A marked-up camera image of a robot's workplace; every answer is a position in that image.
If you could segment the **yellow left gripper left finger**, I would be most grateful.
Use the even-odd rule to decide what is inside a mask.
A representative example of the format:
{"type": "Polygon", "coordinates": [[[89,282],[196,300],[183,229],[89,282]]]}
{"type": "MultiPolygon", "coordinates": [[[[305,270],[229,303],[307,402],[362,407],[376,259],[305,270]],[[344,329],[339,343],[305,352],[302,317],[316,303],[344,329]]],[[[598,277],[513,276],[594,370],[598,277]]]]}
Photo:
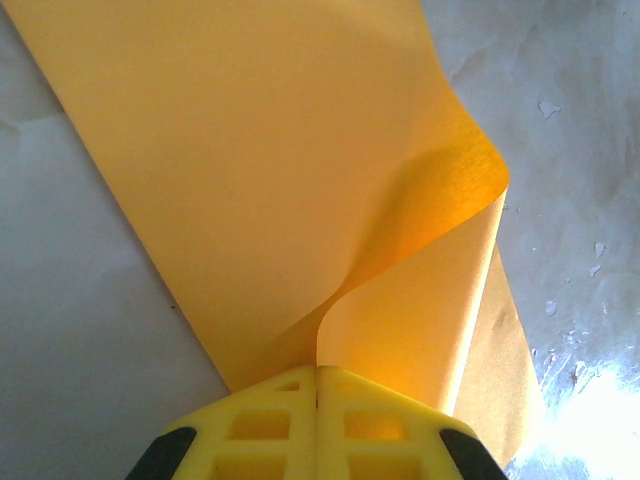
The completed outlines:
{"type": "Polygon", "coordinates": [[[312,479],[316,368],[296,367],[173,422],[128,479],[312,479]]]}

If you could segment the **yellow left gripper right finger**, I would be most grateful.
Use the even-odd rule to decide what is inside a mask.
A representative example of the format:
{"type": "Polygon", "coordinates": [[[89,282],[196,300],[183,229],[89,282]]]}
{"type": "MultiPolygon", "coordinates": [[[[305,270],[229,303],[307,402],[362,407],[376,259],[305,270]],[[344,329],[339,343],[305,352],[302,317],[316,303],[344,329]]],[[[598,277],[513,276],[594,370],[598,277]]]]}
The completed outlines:
{"type": "Polygon", "coordinates": [[[504,479],[467,424],[337,367],[317,371],[319,479],[504,479]]]}

